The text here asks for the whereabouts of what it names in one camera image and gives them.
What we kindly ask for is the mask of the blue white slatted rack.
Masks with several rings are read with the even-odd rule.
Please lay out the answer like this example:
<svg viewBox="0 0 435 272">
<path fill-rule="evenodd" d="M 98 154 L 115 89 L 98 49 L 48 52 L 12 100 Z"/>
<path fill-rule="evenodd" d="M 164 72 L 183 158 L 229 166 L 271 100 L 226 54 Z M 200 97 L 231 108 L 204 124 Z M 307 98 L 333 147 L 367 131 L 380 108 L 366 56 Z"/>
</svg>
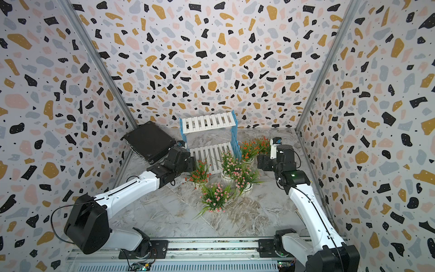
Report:
<svg viewBox="0 0 435 272">
<path fill-rule="evenodd" d="M 238 134 L 238 120 L 234 111 L 185 117 L 180 119 L 182 140 L 196 160 L 206 161 L 212 174 L 223 169 L 222 156 L 231 153 L 241 159 Z"/>
</svg>

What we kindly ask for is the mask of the red flower pot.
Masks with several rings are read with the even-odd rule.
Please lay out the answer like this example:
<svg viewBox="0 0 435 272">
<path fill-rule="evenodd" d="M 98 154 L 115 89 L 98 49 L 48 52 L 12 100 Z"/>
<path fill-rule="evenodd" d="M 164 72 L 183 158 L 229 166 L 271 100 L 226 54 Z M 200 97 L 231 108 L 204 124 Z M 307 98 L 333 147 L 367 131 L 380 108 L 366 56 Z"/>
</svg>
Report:
<svg viewBox="0 0 435 272">
<path fill-rule="evenodd" d="M 271 144 L 270 140 L 266 136 L 256 138 L 255 142 L 258 149 L 258 155 L 270 155 Z"/>
<path fill-rule="evenodd" d="M 259 153 L 259 147 L 256 141 L 245 141 L 240 146 L 241 160 L 245 164 L 252 164 L 254 158 Z"/>
<path fill-rule="evenodd" d="M 206 160 L 198 160 L 196 162 L 196 169 L 188 174 L 188 176 L 185 178 L 185 181 L 191 182 L 194 186 L 194 189 L 198 189 L 203 185 L 206 185 L 211 177 L 209 166 L 210 165 L 207 163 Z"/>
</svg>

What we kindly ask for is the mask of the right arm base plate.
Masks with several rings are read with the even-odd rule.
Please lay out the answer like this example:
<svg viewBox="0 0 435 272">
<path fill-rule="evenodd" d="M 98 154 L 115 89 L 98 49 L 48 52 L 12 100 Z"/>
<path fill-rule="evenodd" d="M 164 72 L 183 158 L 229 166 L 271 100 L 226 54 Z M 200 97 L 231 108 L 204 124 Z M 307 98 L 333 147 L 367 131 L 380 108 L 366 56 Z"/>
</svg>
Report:
<svg viewBox="0 0 435 272">
<path fill-rule="evenodd" d="M 259 239 L 257 252 L 259 253 L 260 258 L 295 257 L 290 252 L 284 250 L 281 241 L 277 238 Z"/>
</svg>

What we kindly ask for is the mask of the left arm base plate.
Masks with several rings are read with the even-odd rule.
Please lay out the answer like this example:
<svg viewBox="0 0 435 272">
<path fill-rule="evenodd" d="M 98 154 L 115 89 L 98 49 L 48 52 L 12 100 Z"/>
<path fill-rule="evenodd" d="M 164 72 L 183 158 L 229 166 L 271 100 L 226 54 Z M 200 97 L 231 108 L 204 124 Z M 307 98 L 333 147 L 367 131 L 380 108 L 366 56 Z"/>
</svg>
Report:
<svg viewBox="0 0 435 272">
<path fill-rule="evenodd" d="M 122 250 L 118 258 L 120 260 L 146 261 L 165 259 L 168 250 L 168 240 L 151 240 L 142 242 L 139 247 L 133 251 Z"/>
</svg>

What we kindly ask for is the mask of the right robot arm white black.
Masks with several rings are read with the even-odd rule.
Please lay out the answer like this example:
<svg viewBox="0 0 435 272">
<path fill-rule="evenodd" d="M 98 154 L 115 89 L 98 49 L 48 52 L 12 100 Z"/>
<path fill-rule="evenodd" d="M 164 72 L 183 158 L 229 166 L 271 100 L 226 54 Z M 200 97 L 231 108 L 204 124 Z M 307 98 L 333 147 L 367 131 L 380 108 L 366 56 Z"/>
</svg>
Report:
<svg viewBox="0 0 435 272">
<path fill-rule="evenodd" d="M 360 261 L 358 250 L 346 244 L 330 223 L 306 173 L 297 169 L 293 147 L 282 144 L 279 137 L 273 138 L 270 154 L 258 155 L 257 167 L 274 173 L 276 186 L 295 204 L 311 239 L 305 241 L 293 229 L 276 231 L 276 254 L 293 256 L 307 272 L 356 272 Z"/>
</svg>

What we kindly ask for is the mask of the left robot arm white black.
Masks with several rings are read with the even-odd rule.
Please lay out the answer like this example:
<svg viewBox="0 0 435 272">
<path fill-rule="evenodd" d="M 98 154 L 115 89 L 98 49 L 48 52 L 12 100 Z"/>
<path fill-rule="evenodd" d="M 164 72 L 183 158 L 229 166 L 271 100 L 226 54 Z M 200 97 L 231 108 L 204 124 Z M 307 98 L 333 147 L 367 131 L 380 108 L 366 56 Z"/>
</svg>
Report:
<svg viewBox="0 0 435 272">
<path fill-rule="evenodd" d="M 100 249 L 123 249 L 134 258 L 145 258 L 151 251 L 149 236 L 138 228 L 131 231 L 112 228 L 110 219 L 132 202 L 194 170 L 196 161 L 188 150 L 172 147 L 162 164 L 151 165 L 125 184 L 93 197 L 80 196 L 72 207 L 64 233 L 85 255 Z"/>
</svg>

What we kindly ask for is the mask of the pink flower pot front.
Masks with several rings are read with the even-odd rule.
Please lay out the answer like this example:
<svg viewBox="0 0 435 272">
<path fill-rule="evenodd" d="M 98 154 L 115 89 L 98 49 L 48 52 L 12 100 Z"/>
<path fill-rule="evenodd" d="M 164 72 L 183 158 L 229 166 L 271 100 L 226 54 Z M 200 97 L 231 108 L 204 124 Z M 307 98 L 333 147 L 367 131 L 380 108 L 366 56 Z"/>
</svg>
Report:
<svg viewBox="0 0 435 272">
<path fill-rule="evenodd" d="M 226 206 L 233 198 L 234 191 L 230 185 L 226 187 L 221 183 L 201 186 L 201 204 L 203 209 L 197 214 L 196 218 L 204 213 L 225 213 Z"/>
</svg>

